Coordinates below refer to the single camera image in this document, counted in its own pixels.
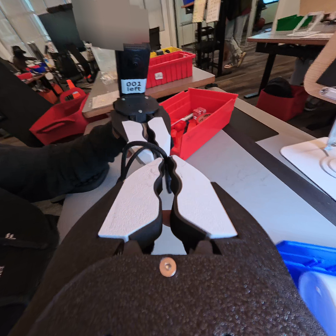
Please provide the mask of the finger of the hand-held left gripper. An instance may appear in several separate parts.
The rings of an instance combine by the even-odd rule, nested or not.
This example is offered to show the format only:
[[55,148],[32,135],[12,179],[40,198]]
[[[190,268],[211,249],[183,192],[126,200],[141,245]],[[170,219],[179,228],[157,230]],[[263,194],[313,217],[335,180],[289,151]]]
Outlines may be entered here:
[[153,142],[160,147],[167,156],[170,156],[171,136],[163,117],[154,117],[147,122],[150,131],[153,132]]
[[[124,128],[126,137],[127,137],[127,144],[134,142],[134,141],[142,141],[147,143],[147,139],[145,139],[144,136],[144,127],[141,123],[138,123],[136,121],[123,121],[122,126]],[[143,146],[135,145],[130,148],[130,151],[132,154],[137,153],[140,149],[143,149],[141,153],[138,154],[137,160],[141,164],[148,164],[154,160],[153,153],[146,148],[143,148]]]

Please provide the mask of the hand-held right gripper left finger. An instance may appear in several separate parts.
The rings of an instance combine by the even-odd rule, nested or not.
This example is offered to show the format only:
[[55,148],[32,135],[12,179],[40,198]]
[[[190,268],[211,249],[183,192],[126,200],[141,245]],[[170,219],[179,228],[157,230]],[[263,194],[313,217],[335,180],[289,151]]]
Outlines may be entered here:
[[100,238],[136,240],[135,234],[149,229],[143,242],[152,242],[162,232],[162,191],[164,160],[159,157],[129,175],[98,232]]

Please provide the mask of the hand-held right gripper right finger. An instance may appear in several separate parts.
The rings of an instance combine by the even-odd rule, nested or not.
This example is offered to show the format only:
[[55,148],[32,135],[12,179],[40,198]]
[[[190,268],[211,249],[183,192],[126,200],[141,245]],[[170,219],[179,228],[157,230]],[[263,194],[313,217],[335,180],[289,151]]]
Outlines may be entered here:
[[200,237],[222,239],[237,236],[211,181],[198,169],[180,157],[169,157],[170,189],[174,194],[171,229],[182,237],[191,229]]

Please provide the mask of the blue plastic bin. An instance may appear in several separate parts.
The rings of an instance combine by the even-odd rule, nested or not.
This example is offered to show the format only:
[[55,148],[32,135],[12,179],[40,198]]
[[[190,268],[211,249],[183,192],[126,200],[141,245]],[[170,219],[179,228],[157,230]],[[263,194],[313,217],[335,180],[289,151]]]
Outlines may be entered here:
[[291,277],[299,289],[299,278],[312,271],[325,275],[336,275],[336,249],[297,241],[281,241],[276,245],[282,262],[276,272],[282,278]]

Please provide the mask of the clear plastic bag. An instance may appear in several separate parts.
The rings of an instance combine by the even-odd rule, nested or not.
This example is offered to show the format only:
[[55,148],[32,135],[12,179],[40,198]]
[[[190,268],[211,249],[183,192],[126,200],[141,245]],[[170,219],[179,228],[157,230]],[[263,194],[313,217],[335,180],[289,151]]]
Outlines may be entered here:
[[104,85],[109,86],[117,83],[118,75],[116,70],[112,71],[100,71],[100,79]]

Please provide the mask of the red ribbed bin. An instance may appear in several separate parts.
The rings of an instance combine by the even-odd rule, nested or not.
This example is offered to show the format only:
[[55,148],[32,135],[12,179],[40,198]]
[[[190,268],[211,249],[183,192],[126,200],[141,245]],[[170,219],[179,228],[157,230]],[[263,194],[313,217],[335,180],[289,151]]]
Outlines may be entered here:
[[185,51],[150,58],[146,89],[191,77],[195,58]]

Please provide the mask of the yellow plastic bin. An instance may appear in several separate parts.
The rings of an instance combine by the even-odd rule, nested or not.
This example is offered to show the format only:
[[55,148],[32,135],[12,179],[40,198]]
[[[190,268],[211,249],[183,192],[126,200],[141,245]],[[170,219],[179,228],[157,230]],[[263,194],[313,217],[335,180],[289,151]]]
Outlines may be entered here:
[[167,48],[152,51],[150,53],[150,58],[155,58],[155,57],[158,57],[158,56],[162,56],[162,55],[166,55],[166,54],[170,54],[170,53],[174,53],[174,52],[179,52],[179,51],[183,51],[183,50],[180,49],[180,48],[177,48],[177,47],[170,46],[170,47],[167,47]]

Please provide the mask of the red plastic bin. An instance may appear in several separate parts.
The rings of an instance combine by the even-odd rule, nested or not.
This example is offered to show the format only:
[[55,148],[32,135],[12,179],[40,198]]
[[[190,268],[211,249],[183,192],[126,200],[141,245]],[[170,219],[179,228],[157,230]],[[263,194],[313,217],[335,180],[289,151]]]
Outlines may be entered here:
[[200,122],[191,121],[186,133],[184,128],[176,131],[170,155],[186,160],[228,125],[237,97],[237,94],[225,91],[189,88],[159,103],[169,114],[171,123],[199,107],[204,108],[209,115]]

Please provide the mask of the grey side table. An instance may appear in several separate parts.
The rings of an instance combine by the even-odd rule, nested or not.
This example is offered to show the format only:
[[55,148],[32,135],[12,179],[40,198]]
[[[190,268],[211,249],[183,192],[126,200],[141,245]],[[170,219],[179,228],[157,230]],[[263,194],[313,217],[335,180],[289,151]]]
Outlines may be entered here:
[[[181,91],[186,91],[189,88],[198,88],[215,82],[215,75],[205,70],[193,67],[192,76],[180,79],[174,82],[166,83],[146,90],[146,95],[152,96],[155,99],[167,97],[177,94]],[[104,95],[110,92],[118,91],[118,84],[116,81],[111,84],[104,84],[101,75],[99,74],[91,88],[85,105],[82,109],[82,114],[85,118],[92,118],[98,115],[109,113],[113,109],[113,105],[108,105],[100,108],[92,107],[92,100],[94,97]]]

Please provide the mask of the orange traffic cone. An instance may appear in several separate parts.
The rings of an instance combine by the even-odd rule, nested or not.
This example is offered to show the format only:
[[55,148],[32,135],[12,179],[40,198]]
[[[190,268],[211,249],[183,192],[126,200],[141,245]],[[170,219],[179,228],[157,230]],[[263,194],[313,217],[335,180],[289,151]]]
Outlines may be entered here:
[[[72,82],[72,80],[67,79],[66,82],[67,82],[67,85],[68,85],[69,89],[74,89],[74,88],[76,88],[76,86],[74,85],[74,83]],[[73,96],[74,99],[77,99],[77,98],[80,97],[80,93],[79,93],[78,91],[74,91],[74,92],[72,93],[72,96]]]

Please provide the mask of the red tote basket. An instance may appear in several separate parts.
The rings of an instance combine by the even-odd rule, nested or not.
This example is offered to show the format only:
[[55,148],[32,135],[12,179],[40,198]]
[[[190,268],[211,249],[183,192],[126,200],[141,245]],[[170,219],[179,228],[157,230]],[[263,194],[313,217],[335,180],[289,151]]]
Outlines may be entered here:
[[89,123],[82,113],[87,98],[87,94],[78,87],[63,92],[60,103],[53,105],[29,131],[44,145],[83,134]]

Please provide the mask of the black monitor screen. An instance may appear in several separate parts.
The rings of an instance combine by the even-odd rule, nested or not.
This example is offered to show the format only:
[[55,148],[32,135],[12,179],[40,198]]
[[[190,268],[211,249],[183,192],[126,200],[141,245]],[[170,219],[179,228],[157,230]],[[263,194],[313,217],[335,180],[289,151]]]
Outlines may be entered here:
[[47,13],[38,17],[58,53],[67,52],[71,45],[80,52],[86,50],[77,30],[72,3],[47,8]]

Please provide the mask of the paper flip board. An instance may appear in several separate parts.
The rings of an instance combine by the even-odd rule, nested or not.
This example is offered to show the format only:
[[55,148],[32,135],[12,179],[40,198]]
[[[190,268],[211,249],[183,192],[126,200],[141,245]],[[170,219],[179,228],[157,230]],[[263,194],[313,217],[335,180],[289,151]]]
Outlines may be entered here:
[[219,21],[221,10],[221,0],[207,0],[206,6],[206,23],[214,23]]
[[202,23],[205,15],[207,0],[195,0],[192,14],[192,23]]

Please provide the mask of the black display easel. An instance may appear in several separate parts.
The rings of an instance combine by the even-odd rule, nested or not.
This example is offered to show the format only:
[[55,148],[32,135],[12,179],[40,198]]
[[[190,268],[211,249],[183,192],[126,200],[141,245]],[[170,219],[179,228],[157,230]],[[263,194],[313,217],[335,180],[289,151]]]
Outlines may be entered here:
[[0,64],[1,129],[29,147],[43,147],[30,128],[52,106],[4,64]]

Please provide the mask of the person's black hoodie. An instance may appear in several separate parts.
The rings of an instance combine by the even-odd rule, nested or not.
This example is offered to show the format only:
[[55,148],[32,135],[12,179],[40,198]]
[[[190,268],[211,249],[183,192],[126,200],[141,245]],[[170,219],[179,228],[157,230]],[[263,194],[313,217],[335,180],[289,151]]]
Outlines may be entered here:
[[0,335],[8,335],[59,244],[59,216],[3,189],[0,196]]

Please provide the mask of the black round bag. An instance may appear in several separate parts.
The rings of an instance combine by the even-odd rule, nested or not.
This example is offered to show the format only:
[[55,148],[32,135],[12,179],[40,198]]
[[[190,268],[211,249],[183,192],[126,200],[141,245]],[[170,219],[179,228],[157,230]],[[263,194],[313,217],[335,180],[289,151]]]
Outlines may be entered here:
[[263,91],[276,97],[293,98],[292,86],[283,77],[276,77],[269,80]]

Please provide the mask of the long wooden desk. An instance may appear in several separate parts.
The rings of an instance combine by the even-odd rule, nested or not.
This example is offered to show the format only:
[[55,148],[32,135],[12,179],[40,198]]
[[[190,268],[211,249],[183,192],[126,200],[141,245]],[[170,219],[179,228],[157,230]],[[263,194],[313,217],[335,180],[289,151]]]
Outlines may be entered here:
[[316,58],[334,33],[317,33],[309,36],[287,36],[261,33],[247,38],[247,42],[255,42],[257,53],[268,54],[259,90],[245,95],[245,99],[258,97],[269,82],[271,71],[277,55],[288,57]]

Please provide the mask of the white cylindrical bottle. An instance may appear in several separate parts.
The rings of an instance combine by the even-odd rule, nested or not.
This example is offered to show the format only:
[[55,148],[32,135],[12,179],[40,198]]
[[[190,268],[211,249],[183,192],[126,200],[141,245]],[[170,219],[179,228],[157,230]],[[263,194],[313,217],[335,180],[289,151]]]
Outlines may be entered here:
[[298,281],[301,298],[327,335],[336,335],[336,277],[320,272],[302,273]]

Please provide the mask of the green plastic bin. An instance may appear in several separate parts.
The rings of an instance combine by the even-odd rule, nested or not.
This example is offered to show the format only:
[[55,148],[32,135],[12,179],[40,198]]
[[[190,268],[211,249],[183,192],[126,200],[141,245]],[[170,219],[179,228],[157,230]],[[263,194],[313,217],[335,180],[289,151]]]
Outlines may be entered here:
[[[294,30],[297,25],[301,22],[304,16],[291,15],[288,17],[281,18],[277,21],[276,31],[291,31]],[[313,19],[313,15],[306,17],[305,21],[299,28],[307,27]]]

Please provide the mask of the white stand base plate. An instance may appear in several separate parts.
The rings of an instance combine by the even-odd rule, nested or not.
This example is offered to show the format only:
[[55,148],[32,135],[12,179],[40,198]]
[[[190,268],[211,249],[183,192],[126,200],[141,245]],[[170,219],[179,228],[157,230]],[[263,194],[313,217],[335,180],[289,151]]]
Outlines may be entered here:
[[280,154],[311,182],[336,200],[336,122],[328,137],[280,149]]

